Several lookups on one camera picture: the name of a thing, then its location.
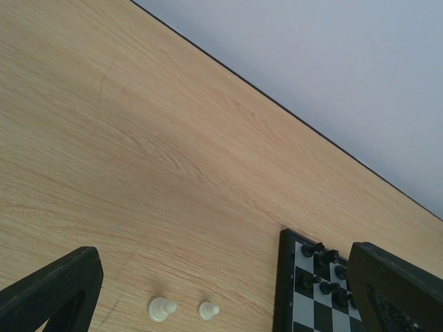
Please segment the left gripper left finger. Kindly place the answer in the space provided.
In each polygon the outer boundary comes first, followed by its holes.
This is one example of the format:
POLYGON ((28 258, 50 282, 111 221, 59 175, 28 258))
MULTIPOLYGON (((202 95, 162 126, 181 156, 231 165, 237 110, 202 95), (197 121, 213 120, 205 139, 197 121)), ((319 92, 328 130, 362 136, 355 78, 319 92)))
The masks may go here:
POLYGON ((88 331, 104 272, 82 246, 1 290, 2 331, 88 331))

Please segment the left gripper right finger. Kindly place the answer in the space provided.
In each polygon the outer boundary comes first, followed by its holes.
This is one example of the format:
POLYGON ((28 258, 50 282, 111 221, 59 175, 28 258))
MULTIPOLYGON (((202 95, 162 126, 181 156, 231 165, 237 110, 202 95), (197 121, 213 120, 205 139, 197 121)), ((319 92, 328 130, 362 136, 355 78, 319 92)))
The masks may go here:
POLYGON ((347 279, 366 331, 442 330, 439 277, 370 242, 355 242, 347 279))

